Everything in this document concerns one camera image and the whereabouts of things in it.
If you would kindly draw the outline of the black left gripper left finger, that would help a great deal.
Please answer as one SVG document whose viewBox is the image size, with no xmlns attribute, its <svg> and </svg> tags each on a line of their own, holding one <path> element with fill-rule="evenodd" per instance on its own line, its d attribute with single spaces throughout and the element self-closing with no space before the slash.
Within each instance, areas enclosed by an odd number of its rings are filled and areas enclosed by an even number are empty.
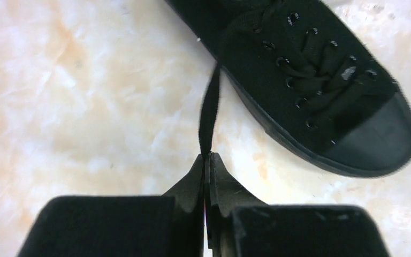
<svg viewBox="0 0 411 257">
<path fill-rule="evenodd" d="M 175 199 L 169 256 L 203 256 L 204 174 L 200 154 L 189 172 L 163 195 Z"/>
</svg>

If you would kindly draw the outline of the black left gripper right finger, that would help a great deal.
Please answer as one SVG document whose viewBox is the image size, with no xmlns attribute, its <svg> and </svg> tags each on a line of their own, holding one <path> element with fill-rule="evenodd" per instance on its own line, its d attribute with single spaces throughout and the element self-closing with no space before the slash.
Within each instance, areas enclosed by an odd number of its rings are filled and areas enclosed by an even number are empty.
<svg viewBox="0 0 411 257">
<path fill-rule="evenodd" d="M 266 206 L 227 170 L 218 153 L 204 163 L 204 206 L 208 248 L 213 256 L 236 256 L 232 211 L 236 207 Z"/>
</svg>

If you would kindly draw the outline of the black canvas sneaker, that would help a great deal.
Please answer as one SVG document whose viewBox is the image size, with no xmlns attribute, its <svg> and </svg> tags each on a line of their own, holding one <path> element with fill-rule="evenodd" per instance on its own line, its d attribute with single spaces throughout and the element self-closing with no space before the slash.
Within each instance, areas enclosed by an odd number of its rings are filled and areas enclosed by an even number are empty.
<svg viewBox="0 0 411 257">
<path fill-rule="evenodd" d="M 169 1 L 213 55 L 201 153 L 211 151 L 226 73 L 266 133 L 343 176 L 391 174 L 411 160 L 411 108 L 396 80 L 322 1 Z"/>
</svg>

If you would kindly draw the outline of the black shoelace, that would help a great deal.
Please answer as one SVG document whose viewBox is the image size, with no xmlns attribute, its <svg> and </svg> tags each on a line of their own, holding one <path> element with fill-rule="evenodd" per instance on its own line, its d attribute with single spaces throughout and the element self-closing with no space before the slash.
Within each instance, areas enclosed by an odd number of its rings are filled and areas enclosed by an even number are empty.
<svg viewBox="0 0 411 257">
<path fill-rule="evenodd" d="M 220 73 L 230 42 L 236 35 L 267 32 L 283 16 L 287 1 L 272 1 L 238 15 L 225 29 L 218 47 L 216 66 L 211 75 L 201 109 L 199 140 L 202 154 L 211 151 L 218 111 Z M 343 57 L 335 41 L 323 41 L 319 29 L 305 31 L 297 50 L 287 33 L 275 26 L 274 40 L 262 44 L 274 54 L 271 68 L 279 69 L 284 85 L 269 88 L 274 105 L 268 117 L 280 137 L 306 153 L 322 153 L 344 137 L 336 119 L 364 96 L 376 92 L 376 69 L 363 67 L 354 56 Z"/>
</svg>

